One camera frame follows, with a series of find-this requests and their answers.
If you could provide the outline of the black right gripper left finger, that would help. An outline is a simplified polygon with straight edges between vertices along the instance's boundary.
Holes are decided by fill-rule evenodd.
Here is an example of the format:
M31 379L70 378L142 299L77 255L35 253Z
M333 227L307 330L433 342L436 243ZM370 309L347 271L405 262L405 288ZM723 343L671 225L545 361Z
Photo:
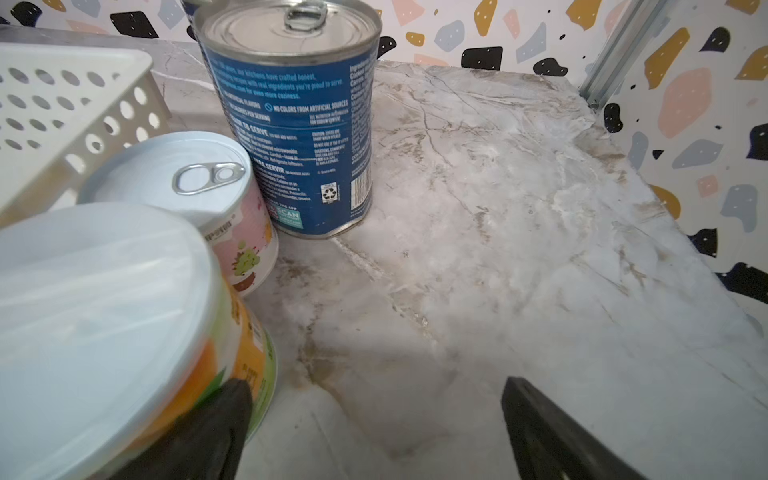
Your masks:
M114 479L233 479L253 407L246 381L230 379L183 416Z

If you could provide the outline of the blue label soup can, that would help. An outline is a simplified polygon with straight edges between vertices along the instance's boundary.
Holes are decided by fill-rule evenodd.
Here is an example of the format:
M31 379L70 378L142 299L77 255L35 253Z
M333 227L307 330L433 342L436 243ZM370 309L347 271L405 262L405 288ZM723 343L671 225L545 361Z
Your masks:
M361 1L212 1L193 26L276 226L321 239L360 222L378 13Z

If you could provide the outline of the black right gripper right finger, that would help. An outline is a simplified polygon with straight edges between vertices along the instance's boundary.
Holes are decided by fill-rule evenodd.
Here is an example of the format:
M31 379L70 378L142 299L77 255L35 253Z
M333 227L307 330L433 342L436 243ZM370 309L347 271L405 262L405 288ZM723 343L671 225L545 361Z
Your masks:
M645 479L522 377L506 380L501 408L522 479Z

